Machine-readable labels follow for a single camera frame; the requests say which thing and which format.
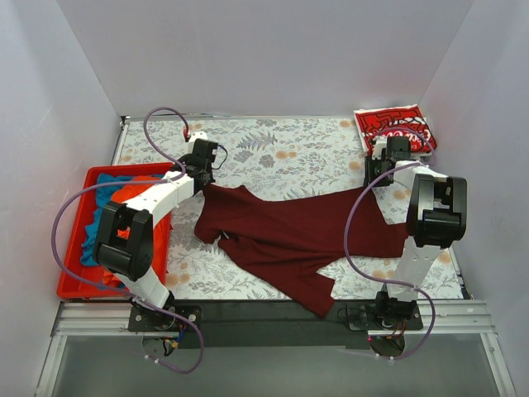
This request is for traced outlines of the dark red t shirt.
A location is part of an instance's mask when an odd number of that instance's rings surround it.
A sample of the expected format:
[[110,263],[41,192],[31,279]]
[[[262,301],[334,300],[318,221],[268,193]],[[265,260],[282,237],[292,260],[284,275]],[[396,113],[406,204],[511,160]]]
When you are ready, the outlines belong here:
[[386,223],[373,194],[362,189],[288,201],[264,201],[245,186],[208,185],[195,236],[216,243],[239,266],[323,318],[334,304],[334,280],[318,270],[346,254],[398,258],[404,224]]

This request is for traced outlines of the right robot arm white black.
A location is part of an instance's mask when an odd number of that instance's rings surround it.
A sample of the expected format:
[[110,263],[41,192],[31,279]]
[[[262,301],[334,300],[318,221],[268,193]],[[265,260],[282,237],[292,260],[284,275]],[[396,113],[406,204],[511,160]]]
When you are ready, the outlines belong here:
[[437,257],[465,234],[468,183],[462,177],[437,173],[412,159],[404,136],[377,137],[365,159],[365,186],[398,183],[411,190],[403,255],[390,279],[377,293],[375,322],[393,328],[418,315],[419,287]]

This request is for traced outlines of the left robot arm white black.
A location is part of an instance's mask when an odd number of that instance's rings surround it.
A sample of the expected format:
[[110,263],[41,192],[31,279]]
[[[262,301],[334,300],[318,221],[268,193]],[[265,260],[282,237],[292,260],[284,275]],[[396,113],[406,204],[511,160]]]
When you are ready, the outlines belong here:
[[100,217],[93,259],[117,275],[131,294],[149,307],[147,320],[160,331],[176,319],[168,303],[171,293],[152,268],[154,230],[165,216],[214,181],[213,163],[219,144],[196,132],[182,156],[163,178],[124,203],[107,203]]

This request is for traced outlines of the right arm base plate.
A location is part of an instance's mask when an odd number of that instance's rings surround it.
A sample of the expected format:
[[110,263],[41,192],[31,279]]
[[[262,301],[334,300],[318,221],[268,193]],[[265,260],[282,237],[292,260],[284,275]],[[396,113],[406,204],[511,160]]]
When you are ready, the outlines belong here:
[[410,319],[384,319],[375,313],[374,304],[347,304],[337,310],[336,316],[348,330],[367,332],[369,348],[375,354],[386,357],[404,353],[406,331],[423,329],[422,317],[417,309]]

